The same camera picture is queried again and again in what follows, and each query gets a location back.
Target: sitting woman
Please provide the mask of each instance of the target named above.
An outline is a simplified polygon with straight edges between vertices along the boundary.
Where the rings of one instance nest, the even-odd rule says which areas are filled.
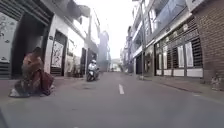
[[[50,95],[53,77],[43,70],[40,58],[41,48],[36,47],[32,53],[25,56],[22,65],[23,77],[15,84],[9,96],[29,97],[31,95]]]

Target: door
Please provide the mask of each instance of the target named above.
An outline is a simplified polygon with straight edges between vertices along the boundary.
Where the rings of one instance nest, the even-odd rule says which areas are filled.
[[[64,76],[67,37],[56,31],[51,55],[51,74]]]

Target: sidewalk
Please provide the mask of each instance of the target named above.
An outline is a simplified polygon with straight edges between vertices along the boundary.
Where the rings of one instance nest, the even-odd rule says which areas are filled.
[[[195,81],[192,82],[189,80],[175,79],[172,77],[159,77],[159,76],[144,77],[144,80],[152,81],[183,91],[197,93],[198,95],[205,96],[207,98],[210,98],[212,100],[224,104],[224,92],[214,91],[211,89],[211,86],[209,85],[200,84]]]

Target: asphalt road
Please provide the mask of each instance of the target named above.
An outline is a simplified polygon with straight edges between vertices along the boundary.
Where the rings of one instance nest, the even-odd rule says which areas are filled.
[[[11,99],[2,111],[9,128],[224,127],[223,104],[120,73],[67,80],[51,96]]]

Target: building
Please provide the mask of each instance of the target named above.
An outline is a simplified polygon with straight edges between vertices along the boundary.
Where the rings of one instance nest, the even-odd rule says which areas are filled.
[[[98,46],[98,59],[97,64],[100,67],[101,71],[108,71],[110,66],[110,47],[109,47],[109,35],[106,31],[100,33],[100,44]]]
[[[142,13],[135,6],[129,48],[134,72],[142,73],[144,62],[144,73],[151,76],[210,81],[214,72],[223,75],[223,4],[222,0],[145,0]]]
[[[99,24],[92,23],[96,14],[87,6],[73,0],[2,0],[0,1],[0,78],[17,78],[22,75],[24,56],[35,47],[42,48],[46,72],[67,76],[75,69],[81,73],[84,51],[97,56],[97,43],[92,34]],[[86,17],[92,29],[85,30],[82,18]]]

